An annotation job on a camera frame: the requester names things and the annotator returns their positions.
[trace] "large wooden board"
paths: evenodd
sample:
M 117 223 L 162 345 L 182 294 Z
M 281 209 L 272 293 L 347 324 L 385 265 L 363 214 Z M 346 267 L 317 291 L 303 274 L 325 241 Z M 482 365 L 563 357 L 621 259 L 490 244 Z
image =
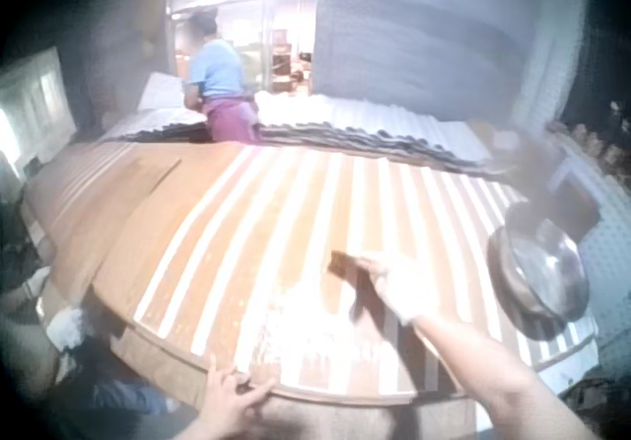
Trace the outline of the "large wooden board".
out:
M 332 252 L 418 258 L 413 282 L 436 284 L 445 313 L 535 368 L 593 333 L 589 318 L 526 323 L 496 297 L 489 238 L 521 198 L 507 186 L 335 152 L 205 147 L 127 218 L 95 279 L 112 310 L 189 363 L 212 353 L 284 394 L 342 403 L 453 394 L 361 273 L 327 270 Z

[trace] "corrugated metal sheet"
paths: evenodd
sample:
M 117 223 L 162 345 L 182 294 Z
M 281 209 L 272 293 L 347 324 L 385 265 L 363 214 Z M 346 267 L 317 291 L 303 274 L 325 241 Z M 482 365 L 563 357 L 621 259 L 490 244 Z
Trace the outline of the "corrugated metal sheet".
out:
M 463 121 L 440 122 L 433 116 L 416 114 L 397 106 L 377 105 L 368 101 L 344 100 L 325 95 L 289 96 L 256 94 L 261 124 L 299 124 L 328 122 L 337 128 L 354 127 L 375 134 L 425 139 L 440 145 L 466 161 L 490 158 L 489 151 Z

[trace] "stainless steel bowl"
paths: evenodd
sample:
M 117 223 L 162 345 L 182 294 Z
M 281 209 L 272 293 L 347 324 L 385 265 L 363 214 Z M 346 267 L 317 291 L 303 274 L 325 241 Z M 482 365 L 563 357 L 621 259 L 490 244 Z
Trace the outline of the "stainless steel bowl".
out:
M 578 248 L 563 230 L 521 202 L 507 211 L 499 236 L 506 285 L 526 311 L 564 321 L 583 314 L 590 286 Z

